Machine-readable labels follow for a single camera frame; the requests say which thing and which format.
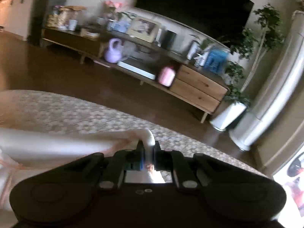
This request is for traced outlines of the cream sweatshirt garment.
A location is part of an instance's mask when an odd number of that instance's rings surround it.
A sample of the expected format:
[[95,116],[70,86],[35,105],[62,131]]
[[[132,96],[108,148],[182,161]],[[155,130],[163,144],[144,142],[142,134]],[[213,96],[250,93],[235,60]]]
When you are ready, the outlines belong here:
[[148,129],[61,135],[1,128],[1,224],[16,222],[9,194],[21,180],[92,153],[109,157],[119,150],[134,149],[138,142],[143,142],[148,160],[143,171],[128,179],[164,183],[151,163],[155,138]]

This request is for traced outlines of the pink small case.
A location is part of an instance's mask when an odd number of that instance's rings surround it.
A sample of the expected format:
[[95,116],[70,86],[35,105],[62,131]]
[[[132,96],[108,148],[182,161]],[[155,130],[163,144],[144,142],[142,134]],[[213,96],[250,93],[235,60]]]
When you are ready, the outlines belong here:
[[164,68],[162,68],[159,76],[158,76],[158,83],[166,86],[166,87],[170,87],[174,77],[176,75],[176,72],[174,70],[174,68],[172,66],[166,66]]

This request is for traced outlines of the long wooden tv console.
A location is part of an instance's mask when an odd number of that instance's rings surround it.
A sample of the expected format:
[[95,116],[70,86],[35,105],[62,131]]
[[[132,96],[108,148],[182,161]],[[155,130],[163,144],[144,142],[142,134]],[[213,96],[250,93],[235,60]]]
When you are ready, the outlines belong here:
[[[156,44],[133,38],[125,33],[97,28],[80,31],[42,29],[41,44],[53,43],[77,51],[81,63],[85,58],[128,74],[203,111],[201,121],[214,114],[229,88],[223,79],[202,67],[191,66],[182,56]],[[105,59],[111,39],[120,39],[125,47],[118,63]]]

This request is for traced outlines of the white flat box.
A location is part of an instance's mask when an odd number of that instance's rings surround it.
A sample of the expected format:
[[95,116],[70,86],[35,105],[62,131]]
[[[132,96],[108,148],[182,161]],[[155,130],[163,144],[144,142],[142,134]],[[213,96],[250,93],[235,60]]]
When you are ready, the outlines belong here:
[[140,62],[138,60],[128,58],[123,61],[118,61],[117,65],[126,70],[129,70],[131,72],[144,76],[148,79],[151,79],[151,80],[156,79],[157,71],[149,64]]

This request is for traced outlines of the purple kettlebell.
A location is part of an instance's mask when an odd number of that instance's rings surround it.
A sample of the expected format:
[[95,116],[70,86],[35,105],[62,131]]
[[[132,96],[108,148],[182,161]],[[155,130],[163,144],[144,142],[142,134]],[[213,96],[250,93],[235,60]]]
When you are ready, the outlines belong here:
[[118,38],[110,39],[108,47],[104,52],[104,59],[109,63],[118,63],[122,58],[122,54],[122,40]]

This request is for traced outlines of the potted tree white planter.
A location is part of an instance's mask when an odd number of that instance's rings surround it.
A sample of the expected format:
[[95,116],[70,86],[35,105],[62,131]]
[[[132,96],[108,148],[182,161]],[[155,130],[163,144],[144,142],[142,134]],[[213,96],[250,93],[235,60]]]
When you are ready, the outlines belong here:
[[251,28],[245,28],[242,39],[231,46],[232,54],[239,54],[240,59],[253,59],[253,63],[249,70],[244,70],[238,62],[227,63],[224,74],[228,80],[229,91],[224,100],[228,102],[228,106],[210,120],[210,125],[220,132],[225,131],[250,106],[250,99],[244,94],[245,89],[253,79],[265,54],[283,43],[279,11],[268,3],[254,10],[253,13],[257,16],[255,23],[259,25],[261,35],[256,38]]

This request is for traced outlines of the patterned floral tablecloth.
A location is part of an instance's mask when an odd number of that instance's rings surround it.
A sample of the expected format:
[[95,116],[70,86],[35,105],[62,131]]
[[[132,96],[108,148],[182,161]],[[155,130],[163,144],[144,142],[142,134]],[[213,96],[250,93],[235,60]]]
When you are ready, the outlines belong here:
[[255,172],[253,167],[183,134],[103,105],[60,94],[2,91],[1,128],[61,135],[148,129],[163,150],[177,150],[186,157],[202,153]]

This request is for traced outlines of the black speaker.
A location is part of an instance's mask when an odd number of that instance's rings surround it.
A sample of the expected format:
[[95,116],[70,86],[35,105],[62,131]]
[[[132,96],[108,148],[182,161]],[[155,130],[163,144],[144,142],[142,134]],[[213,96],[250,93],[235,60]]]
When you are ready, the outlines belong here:
[[177,34],[175,32],[167,30],[163,35],[163,38],[161,41],[161,48],[163,48],[167,51],[170,51],[174,44],[176,36],[177,36]]

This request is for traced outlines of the washing machine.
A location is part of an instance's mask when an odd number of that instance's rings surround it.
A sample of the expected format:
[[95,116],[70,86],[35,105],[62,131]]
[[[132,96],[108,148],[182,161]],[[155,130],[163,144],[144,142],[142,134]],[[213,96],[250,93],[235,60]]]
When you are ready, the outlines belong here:
[[303,147],[300,148],[274,175],[287,193],[284,208],[287,217],[303,222]]

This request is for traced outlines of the beige framed photo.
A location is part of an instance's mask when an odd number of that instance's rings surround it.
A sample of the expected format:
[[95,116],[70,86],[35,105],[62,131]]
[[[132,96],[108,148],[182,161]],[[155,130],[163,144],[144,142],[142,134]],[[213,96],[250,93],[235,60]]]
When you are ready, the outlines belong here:
[[152,43],[160,28],[161,24],[156,21],[143,17],[136,17],[130,23],[126,34],[145,42]]

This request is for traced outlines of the light blue picture card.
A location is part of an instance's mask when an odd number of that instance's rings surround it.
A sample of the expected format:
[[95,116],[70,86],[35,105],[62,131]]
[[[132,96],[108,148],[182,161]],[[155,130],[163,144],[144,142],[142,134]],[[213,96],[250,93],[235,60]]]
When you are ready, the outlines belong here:
[[128,31],[128,28],[130,26],[131,21],[130,20],[119,20],[114,23],[112,26],[112,29],[114,31],[118,31],[121,33],[126,33]]

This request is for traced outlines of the white tower air conditioner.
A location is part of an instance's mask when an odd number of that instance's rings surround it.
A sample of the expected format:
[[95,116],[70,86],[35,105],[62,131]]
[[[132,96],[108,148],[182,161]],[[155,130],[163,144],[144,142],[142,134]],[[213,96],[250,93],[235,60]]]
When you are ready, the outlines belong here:
[[267,81],[248,112],[229,131],[231,140],[242,150],[266,131],[286,105],[303,74],[303,11],[296,10],[283,49]]

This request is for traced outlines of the pink flower bouquet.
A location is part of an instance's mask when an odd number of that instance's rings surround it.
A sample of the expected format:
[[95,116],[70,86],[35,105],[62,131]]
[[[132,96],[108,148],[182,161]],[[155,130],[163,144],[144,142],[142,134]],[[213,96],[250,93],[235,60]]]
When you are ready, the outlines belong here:
[[112,0],[100,0],[102,7],[102,17],[106,21],[106,29],[112,30],[112,26],[121,18],[122,13],[128,6],[126,3],[114,2]]

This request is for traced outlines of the black wall television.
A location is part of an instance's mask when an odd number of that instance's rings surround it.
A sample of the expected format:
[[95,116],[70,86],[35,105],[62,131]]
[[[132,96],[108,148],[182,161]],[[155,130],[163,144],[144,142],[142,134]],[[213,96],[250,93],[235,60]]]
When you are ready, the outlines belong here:
[[251,0],[137,0],[135,7],[194,28],[230,47],[242,36]]

